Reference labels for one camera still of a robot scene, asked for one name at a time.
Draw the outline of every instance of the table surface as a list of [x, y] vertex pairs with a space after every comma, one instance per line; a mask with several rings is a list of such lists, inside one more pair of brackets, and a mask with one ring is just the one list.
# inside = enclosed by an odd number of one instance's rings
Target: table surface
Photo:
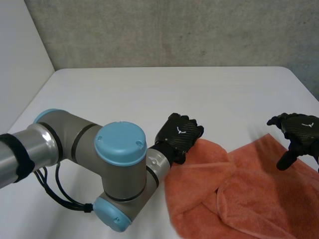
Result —
[[[291, 71], [282, 67], [173, 67], [65, 69], [53, 74], [10, 129], [25, 129], [49, 108], [58, 108], [100, 125], [130, 121], [139, 125], [148, 145], [167, 117], [177, 112], [205, 127], [203, 138], [232, 151], [270, 133], [288, 147], [280, 130], [266, 126], [283, 112], [319, 116], [319, 102]], [[302, 160], [317, 170], [315, 161]], [[54, 169], [49, 184], [57, 192]], [[77, 201], [94, 202], [102, 192], [98, 175], [64, 160], [60, 179]], [[2, 239], [176, 239], [160, 185], [133, 224], [116, 233], [94, 213], [63, 208], [34, 175], [0, 190]]]

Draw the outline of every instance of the blue joint cap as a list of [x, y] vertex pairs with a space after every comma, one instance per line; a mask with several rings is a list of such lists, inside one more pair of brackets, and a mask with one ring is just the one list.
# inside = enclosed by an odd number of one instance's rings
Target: blue joint cap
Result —
[[147, 151], [144, 131], [130, 122], [114, 122], [102, 127], [94, 145], [104, 161], [121, 167], [141, 162]]
[[45, 116], [47, 113], [50, 113], [50, 112], [53, 112], [53, 111], [64, 111], [64, 110], [48, 109], [48, 110], [46, 110], [46, 111], [43, 111], [42, 113], [40, 113], [40, 114], [38, 115], [37, 118], [35, 118], [35, 120], [34, 120], [33, 123], [37, 123], [41, 117], [43, 117], [43, 116]]
[[103, 198], [96, 199], [93, 211], [105, 225], [116, 232], [124, 232], [132, 224], [128, 216]]

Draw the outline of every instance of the white logo on hand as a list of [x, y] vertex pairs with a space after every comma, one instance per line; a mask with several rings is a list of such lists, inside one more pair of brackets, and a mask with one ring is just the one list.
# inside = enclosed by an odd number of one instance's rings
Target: white logo on hand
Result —
[[302, 125], [312, 128], [314, 126], [314, 123], [312, 123], [312, 124], [304, 124], [304, 123], [302, 123]]
[[183, 131], [180, 131], [178, 127], [177, 127], [177, 132], [178, 132], [178, 134], [180, 134], [180, 133], [186, 133], [186, 131], [184, 131], [184, 132], [183, 132]]

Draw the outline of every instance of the robotic hand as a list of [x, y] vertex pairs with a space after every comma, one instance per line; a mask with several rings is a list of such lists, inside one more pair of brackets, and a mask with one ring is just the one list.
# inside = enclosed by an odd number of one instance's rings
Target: robotic hand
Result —
[[272, 117], [267, 125], [276, 125], [290, 140], [289, 150], [277, 163], [279, 170], [288, 169], [297, 157], [311, 155], [318, 163], [319, 158], [319, 118], [303, 114], [286, 114]]
[[185, 163], [186, 153], [204, 133], [204, 127], [198, 126], [195, 119], [173, 113], [155, 137], [152, 147], [163, 152], [169, 160], [178, 164]]

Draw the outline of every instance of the orange towel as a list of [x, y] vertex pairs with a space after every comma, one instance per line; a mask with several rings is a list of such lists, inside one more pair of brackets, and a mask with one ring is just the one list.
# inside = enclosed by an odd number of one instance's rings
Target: orange towel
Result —
[[319, 238], [319, 175], [270, 135], [226, 154], [200, 139], [165, 180], [170, 219], [187, 239]]

